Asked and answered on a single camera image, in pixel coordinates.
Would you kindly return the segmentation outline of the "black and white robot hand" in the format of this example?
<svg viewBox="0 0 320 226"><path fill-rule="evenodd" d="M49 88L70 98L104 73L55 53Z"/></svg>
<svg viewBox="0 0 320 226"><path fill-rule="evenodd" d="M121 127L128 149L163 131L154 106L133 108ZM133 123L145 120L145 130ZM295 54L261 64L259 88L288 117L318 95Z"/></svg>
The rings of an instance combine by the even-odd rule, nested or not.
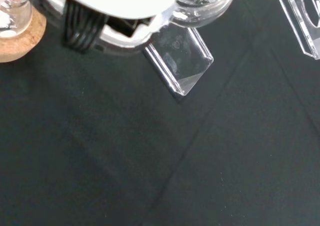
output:
<svg viewBox="0 0 320 226"><path fill-rule="evenodd" d="M170 23L177 0L30 0L66 48L134 54Z"/></svg>

